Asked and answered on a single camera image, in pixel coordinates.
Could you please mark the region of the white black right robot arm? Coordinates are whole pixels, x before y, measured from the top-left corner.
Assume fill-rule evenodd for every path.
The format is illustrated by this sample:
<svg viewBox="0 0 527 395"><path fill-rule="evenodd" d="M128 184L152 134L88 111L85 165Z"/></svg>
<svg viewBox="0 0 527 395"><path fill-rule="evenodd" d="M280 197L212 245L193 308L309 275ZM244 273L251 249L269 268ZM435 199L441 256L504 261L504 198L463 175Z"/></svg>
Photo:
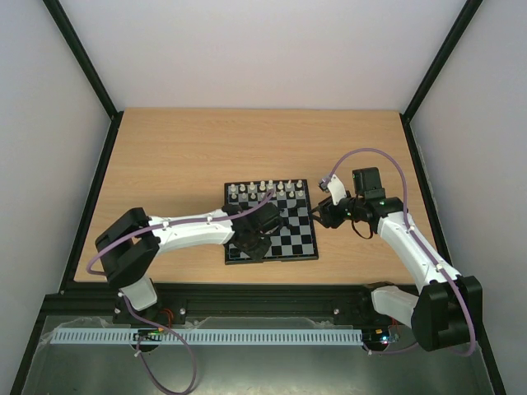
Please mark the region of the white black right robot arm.
<svg viewBox="0 0 527 395"><path fill-rule="evenodd" d="M413 332L426 351L468 344L471 354L483 321L483 288L473 276L462 276L426 240L410 216L404 201L387 197L377 168L352 173L355 191L350 193L334 174L319 187L329 194L313 209L325 228L345 221L368 224L396 253L414 280L412 295L389 283L375 283L359 302L360 315L374 323L389 316Z"/></svg>

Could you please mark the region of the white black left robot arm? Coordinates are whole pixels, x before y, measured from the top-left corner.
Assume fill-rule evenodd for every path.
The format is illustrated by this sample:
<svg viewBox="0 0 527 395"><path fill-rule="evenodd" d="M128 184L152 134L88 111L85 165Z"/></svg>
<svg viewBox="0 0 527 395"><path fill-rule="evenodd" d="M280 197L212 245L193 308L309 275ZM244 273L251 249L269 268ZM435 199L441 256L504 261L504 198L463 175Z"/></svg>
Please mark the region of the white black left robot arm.
<svg viewBox="0 0 527 395"><path fill-rule="evenodd" d="M244 209L226 204L204 214L181 217L148 216L143 208L125 212L96 239L97 255L87 264L91 275L103 276L110 288L128 298L136 311L158 302L147 270L153 260L176 249L199 245L234 245L259 261L271 248L271 237L285 226L271 202Z"/></svg>

